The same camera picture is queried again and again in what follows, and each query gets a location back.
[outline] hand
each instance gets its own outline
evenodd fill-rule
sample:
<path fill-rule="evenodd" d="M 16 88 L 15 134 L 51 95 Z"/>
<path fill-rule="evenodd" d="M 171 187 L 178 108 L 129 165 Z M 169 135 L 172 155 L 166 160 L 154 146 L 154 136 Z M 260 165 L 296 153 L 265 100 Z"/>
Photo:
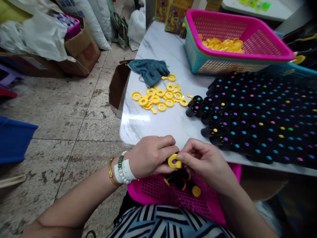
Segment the hand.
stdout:
<path fill-rule="evenodd" d="M 240 187 L 237 177 L 217 147 L 200 140 L 189 139 L 177 159 L 199 174 L 217 192 L 233 196 Z"/>
<path fill-rule="evenodd" d="M 154 174 L 169 174 L 176 169 L 164 162 L 172 154 L 179 152 L 175 143 L 171 135 L 143 137 L 125 154 L 124 160 L 129 159 L 130 169 L 138 179 Z"/>

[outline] blue basket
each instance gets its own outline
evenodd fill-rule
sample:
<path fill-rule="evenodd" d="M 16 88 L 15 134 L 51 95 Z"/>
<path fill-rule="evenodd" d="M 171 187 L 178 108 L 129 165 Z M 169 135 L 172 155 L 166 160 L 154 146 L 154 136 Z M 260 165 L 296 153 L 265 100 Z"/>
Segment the blue basket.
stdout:
<path fill-rule="evenodd" d="M 280 32 L 275 33 L 280 37 L 284 35 Z M 285 80 L 292 80 L 307 84 L 314 89 L 317 88 L 317 71 L 290 62 L 281 65 L 271 65 L 265 69 L 265 72 L 272 76 L 281 77 Z"/>
<path fill-rule="evenodd" d="M 36 125 L 0 117 L 0 164 L 24 160 Z"/>

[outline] blue-gray cloth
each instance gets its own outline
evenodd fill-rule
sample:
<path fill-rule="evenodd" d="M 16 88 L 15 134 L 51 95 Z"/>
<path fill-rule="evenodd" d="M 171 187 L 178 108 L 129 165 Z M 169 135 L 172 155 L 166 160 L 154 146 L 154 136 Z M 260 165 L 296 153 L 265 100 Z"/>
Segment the blue-gray cloth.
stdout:
<path fill-rule="evenodd" d="M 141 74 L 144 82 L 150 88 L 156 85 L 162 76 L 169 75 L 165 61 L 135 59 L 128 66 L 133 72 Z"/>

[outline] woman's left hand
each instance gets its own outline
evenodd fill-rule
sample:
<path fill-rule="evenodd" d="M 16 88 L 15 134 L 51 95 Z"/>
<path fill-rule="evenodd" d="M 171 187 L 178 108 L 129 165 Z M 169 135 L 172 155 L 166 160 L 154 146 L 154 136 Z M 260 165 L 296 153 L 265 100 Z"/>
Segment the woman's left hand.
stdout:
<path fill-rule="evenodd" d="M 169 174 L 176 169 L 164 162 L 172 154 L 179 152 L 175 143 L 171 135 L 143 137 L 125 154 L 124 160 L 129 159 L 130 169 L 138 179 L 154 174 Z"/>

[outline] gold bangle bracelet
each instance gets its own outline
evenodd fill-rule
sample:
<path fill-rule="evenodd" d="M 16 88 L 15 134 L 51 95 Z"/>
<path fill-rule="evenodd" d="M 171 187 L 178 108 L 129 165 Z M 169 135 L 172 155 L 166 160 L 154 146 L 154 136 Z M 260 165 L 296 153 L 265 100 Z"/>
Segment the gold bangle bracelet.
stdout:
<path fill-rule="evenodd" d="M 109 162 L 109 175 L 110 175 L 110 178 L 111 178 L 111 181 L 112 183 L 115 185 L 115 186 L 121 186 L 121 184 L 117 183 L 116 181 L 114 181 L 113 179 L 113 174 L 112 174 L 112 171 L 111 171 L 111 163 L 113 161 L 113 158 L 110 160 Z"/>

